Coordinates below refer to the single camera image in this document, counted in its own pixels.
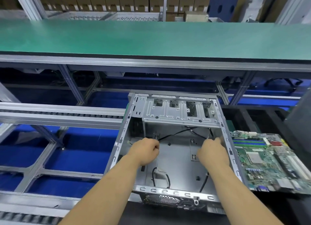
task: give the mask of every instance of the forearm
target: forearm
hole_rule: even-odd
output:
[[[210,171],[220,202],[232,225],[282,225],[235,176],[229,166]]]
[[[125,155],[68,213],[60,225],[114,225],[131,194],[138,164]]]

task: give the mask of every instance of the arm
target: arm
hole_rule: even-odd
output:
[[[231,225],[283,225],[280,220],[236,177],[220,139],[205,140],[197,153],[208,170]]]
[[[144,138],[135,142],[127,155],[73,207],[59,225],[115,225],[132,192],[139,166],[159,154],[159,142]]]

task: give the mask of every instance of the metal computer chassis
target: metal computer chassis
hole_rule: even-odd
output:
[[[228,151],[231,168],[244,181],[225,118],[215,96],[199,98],[133,94],[105,172],[128,152],[135,141],[143,137],[161,139],[185,126],[200,127],[196,131],[201,130],[200,134],[205,134],[205,137],[211,128],[214,137],[221,137],[223,146]],[[130,200],[224,214],[211,177],[208,177],[204,190],[199,193],[207,173],[196,157],[196,151],[203,141],[190,131],[160,141],[158,158],[138,169]],[[159,165],[170,176],[170,189],[165,184],[165,178],[155,179],[158,186],[153,186],[151,171]]]

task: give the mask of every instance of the person's left hand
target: person's left hand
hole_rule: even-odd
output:
[[[158,156],[159,146],[158,140],[144,138],[135,142],[127,155],[135,159],[140,166],[143,166],[149,164]]]

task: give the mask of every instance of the person's right arm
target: person's right arm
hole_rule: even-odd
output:
[[[231,225],[283,225],[234,174],[219,138],[205,140],[197,156],[213,179]]]

